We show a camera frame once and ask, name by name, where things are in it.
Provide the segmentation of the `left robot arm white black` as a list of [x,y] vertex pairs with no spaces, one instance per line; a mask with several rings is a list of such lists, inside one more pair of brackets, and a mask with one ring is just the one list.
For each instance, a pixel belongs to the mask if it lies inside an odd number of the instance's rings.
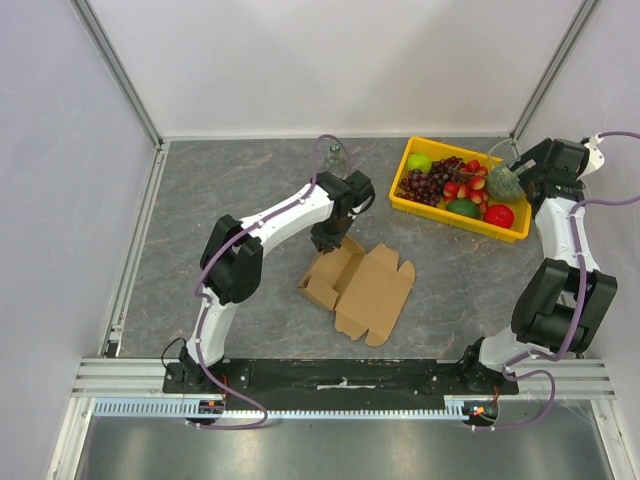
[[260,286],[266,255],[305,229],[318,253],[339,249],[355,218],[374,200],[371,179],[361,171],[345,179],[322,172],[263,212],[241,220],[229,214],[219,218],[201,257],[198,319],[178,361],[165,367],[163,391],[208,393],[219,387],[226,392],[216,364],[240,304]]

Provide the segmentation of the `brown cardboard box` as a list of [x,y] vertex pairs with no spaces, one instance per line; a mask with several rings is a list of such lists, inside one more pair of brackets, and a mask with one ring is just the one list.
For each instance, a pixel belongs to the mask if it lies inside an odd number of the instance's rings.
[[380,243],[366,251],[350,236],[341,247],[317,254],[298,288],[320,308],[335,314],[335,329],[370,347],[385,344],[416,277],[414,264]]

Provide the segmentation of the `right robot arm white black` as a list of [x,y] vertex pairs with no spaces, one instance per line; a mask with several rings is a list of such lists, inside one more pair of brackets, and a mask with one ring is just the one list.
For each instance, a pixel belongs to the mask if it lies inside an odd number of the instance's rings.
[[557,362],[590,346],[618,288],[594,260],[584,228],[583,179],[604,164],[600,141],[547,138],[499,167],[526,195],[544,259],[509,327],[465,350],[457,371],[465,391],[501,386],[525,359]]

